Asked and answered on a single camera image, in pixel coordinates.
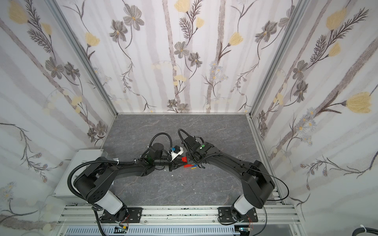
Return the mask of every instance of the gray marble floor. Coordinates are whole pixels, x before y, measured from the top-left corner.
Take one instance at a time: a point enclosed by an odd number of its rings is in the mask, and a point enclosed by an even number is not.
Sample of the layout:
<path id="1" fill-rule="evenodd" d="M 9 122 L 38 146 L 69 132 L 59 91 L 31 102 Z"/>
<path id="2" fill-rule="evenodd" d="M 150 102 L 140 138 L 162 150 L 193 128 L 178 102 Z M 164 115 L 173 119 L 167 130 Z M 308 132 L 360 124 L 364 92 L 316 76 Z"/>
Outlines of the gray marble floor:
<path id="1" fill-rule="evenodd" d="M 244 114 L 119 115 L 104 149 L 112 158 L 133 160 L 159 132 L 168 133 L 173 146 L 180 145 L 178 128 L 201 136 L 236 158 L 260 160 Z M 159 136 L 155 141 L 169 147 L 166 136 Z M 117 179 L 110 190 L 127 205 L 231 205 L 242 193 L 240 180 L 215 166 L 204 166 L 206 169 L 155 170 L 144 177 Z"/>

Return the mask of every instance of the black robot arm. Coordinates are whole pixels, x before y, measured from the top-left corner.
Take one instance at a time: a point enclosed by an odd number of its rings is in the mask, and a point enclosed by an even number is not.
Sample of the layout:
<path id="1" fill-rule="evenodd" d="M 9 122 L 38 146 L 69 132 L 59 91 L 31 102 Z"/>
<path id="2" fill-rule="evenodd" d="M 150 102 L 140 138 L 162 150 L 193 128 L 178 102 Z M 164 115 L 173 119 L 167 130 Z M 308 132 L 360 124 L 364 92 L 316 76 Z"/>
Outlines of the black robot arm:
<path id="1" fill-rule="evenodd" d="M 186 139 L 183 139 L 181 132 L 187 135 Z M 253 207 L 263 207 L 275 188 L 275 184 L 270 176 L 263 174 L 267 173 L 267 170 L 260 161 L 251 163 L 232 157 L 220 151 L 213 144 L 203 142 L 202 138 L 202 143 L 197 142 L 194 137 L 182 129 L 179 129 L 178 134 L 182 144 L 187 149 L 188 163 L 193 162 L 198 164 L 199 167 L 202 167 L 203 163 L 215 165 L 241 180 L 243 195 L 231 207 L 231 213 L 235 220 L 245 219 L 246 213 Z M 93 204 L 97 209 L 104 208 L 107 211 L 105 213 L 112 215 L 114 221 L 122 221 L 128 216 L 127 207 L 109 191 L 115 179 L 128 176 L 146 176 L 152 173 L 156 166 L 168 167 L 169 171 L 172 171 L 187 164 L 181 158 L 176 158 L 184 156 L 180 155 L 183 149 L 179 146 L 172 148 L 170 142 L 170 149 L 166 151 L 160 143 L 151 145 L 152 141 L 148 149 L 133 163 L 109 161 L 104 157 L 99 157 L 96 161 L 92 161 L 93 163 L 88 163 L 88 168 L 74 181 L 74 186 L 79 192 L 76 192 L 71 184 L 73 172 L 78 170 L 78 168 L 75 168 L 76 170 L 74 169 L 69 175 L 69 189 L 75 195 Z"/>
<path id="2" fill-rule="evenodd" d="M 227 171 L 240 179 L 243 187 L 243 195 L 232 205 L 233 216 L 244 219 L 248 210 L 253 207 L 262 208 L 276 187 L 265 166 L 260 161 L 254 163 L 243 161 L 231 155 L 223 153 L 209 142 L 199 143 L 197 140 L 182 129 L 178 130 L 182 144 L 187 149 L 187 157 L 202 167 L 202 163 L 208 163 Z"/>

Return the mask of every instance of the red wire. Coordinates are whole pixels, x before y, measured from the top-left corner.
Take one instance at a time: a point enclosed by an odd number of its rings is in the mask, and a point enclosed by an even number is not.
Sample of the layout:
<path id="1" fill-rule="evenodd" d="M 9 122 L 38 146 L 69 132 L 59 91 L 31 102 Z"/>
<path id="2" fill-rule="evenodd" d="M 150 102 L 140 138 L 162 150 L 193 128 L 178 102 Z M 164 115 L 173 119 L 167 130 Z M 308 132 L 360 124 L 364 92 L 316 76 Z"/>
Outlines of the red wire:
<path id="1" fill-rule="evenodd" d="M 122 224 L 123 222 L 125 222 L 129 218 L 129 216 L 130 216 L 130 214 L 120 224 Z"/>
<path id="2" fill-rule="evenodd" d="M 248 220 L 249 220 L 249 226 L 248 226 L 248 228 L 249 228 L 251 226 L 252 220 L 248 215 L 247 215 L 247 217 L 248 217 Z"/>

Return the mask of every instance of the black mounting plate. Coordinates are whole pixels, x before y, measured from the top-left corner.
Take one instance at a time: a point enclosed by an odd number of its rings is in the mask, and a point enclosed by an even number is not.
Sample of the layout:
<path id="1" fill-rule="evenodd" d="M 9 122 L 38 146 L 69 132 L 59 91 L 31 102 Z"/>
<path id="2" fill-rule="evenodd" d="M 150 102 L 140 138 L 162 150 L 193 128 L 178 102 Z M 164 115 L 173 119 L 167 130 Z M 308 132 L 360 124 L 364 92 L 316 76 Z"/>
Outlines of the black mounting plate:
<path id="1" fill-rule="evenodd" d="M 139 223 L 142 216 L 142 210 L 141 207 L 128 207 L 129 211 L 129 217 L 127 218 L 127 221 L 125 223 Z M 113 215 L 111 215 L 108 211 L 104 211 L 104 214 L 100 217 L 101 223 L 118 223 L 114 220 Z"/>
<path id="2" fill-rule="evenodd" d="M 219 221 L 221 223 L 232 223 L 234 222 L 234 218 L 231 215 L 231 207 L 218 207 L 218 215 L 219 215 Z M 252 208 L 247 212 L 247 215 L 249 218 L 251 218 L 251 221 L 253 223 L 256 223 L 258 221 L 257 214 L 256 214 L 256 208 Z M 248 218 L 244 219 L 241 222 L 249 223 Z"/>

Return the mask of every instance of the metal extrusion profile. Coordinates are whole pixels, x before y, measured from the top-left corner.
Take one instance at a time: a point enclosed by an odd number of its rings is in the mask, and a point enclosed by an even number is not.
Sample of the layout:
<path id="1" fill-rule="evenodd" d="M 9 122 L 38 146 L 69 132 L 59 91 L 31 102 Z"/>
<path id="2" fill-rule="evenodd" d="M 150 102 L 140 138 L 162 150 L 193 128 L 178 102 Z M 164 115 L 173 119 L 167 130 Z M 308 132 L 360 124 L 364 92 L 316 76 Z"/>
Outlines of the metal extrusion profile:
<path id="1" fill-rule="evenodd" d="M 287 30 L 285 31 L 283 38 L 278 46 L 277 52 L 274 55 L 274 58 L 272 60 L 272 63 L 270 64 L 269 70 L 266 73 L 266 76 L 263 80 L 263 83 L 256 97 L 256 100 L 251 104 L 252 108 L 249 112 L 250 116 L 252 116 L 256 112 L 258 106 L 260 105 L 260 102 L 268 88 L 268 85 L 271 79 L 273 78 L 274 72 L 276 71 L 278 64 L 280 63 L 281 59 L 284 56 L 284 53 L 290 43 L 291 38 L 294 35 L 294 31 L 297 29 L 297 26 L 299 25 L 299 22 L 302 19 L 302 16 L 306 10 L 306 7 L 309 1 L 310 0 L 299 0 L 297 7 L 294 9 L 293 16 L 291 17 L 291 20 L 287 26 Z"/>
<path id="2" fill-rule="evenodd" d="M 218 207 L 229 206 L 138 206 L 142 207 L 140 223 L 130 225 L 219 225 Z M 292 205 L 266 205 L 267 224 L 300 224 L 299 217 Z M 258 222 L 265 224 L 264 209 L 256 209 Z M 57 226 L 97 225 L 91 207 L 66 207 Z"/>
<path id="3" fill-rule="evenodd" d="M 50 12 L 52 13 L 53 17 L 59 24 L 61 30 L 65 34 L 67 40 L 69 41 L 70 45 L 72 46 L 73 50 L 76 52 L 77 57 L 83 63 L 85 70 L 93 79 L 93 82 L 99 91 L 101 97 L 103 98 L 104 102 L 110 109 L 110 112 L 116 116 L 118 114 L 116 108 L 114 107 L 113 103 L 110 101 L 108 94 L 106 93 L 104 87 L 102 86 L 100 79 L 96 75 L 94 69 L 92 68 L 91 63 L 89 62 L 86 54 L 84 53 L 83 47 L 78 42 L 74 32 L 72 31 L 71 27 L 69 26 L 66 18 L 64 17 L 61 9 L 58 6 L 56 0 L 45 0 L 46 5 L 48 6 Z"/>

